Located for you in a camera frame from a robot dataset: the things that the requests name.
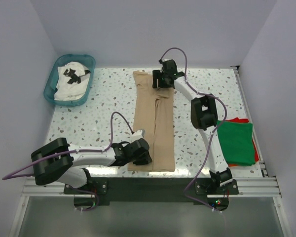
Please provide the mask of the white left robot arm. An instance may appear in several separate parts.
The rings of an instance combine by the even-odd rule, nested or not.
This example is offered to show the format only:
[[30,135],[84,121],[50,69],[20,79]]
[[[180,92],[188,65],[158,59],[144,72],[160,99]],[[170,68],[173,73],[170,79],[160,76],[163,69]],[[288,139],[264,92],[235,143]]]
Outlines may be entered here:
[[34,177],[38,186],[60,182],[86,194],[92,189],[91,176],[85,166],[147,165],[152,162],[149,145],[144,138],[113,143],[107,150],[69,144],[58,138],[31,154]]

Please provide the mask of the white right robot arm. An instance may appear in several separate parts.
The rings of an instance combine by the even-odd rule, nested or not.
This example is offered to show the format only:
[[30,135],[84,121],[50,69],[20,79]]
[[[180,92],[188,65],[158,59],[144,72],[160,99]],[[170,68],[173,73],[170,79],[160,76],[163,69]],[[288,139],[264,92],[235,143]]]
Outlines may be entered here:
[[204,162],[209,165],[211,177],[210,189],[215,194],[221,194],[232,181],[232,174],[227,165],[218,138],[218,112],[216,101],[220,100],[213,94],[198,92],[186,80],[186,74],[179,72],[176,62],[159,60],[160,70],[152,71],[153,88],[173,88],[180,92],[190,102],[190,119],[193,127],[200,133],[207,153]]

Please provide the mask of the beige t shirt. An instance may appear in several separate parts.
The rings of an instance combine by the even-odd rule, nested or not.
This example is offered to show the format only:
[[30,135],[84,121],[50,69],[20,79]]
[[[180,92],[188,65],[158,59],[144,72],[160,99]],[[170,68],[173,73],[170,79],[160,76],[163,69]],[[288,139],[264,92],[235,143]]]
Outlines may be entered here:
[[174,89],[153,88],[152,75],[134,71],[137,99],[133,129],[145,131],[152,162],[147,165],[130,163],[130,171],[174,171]]

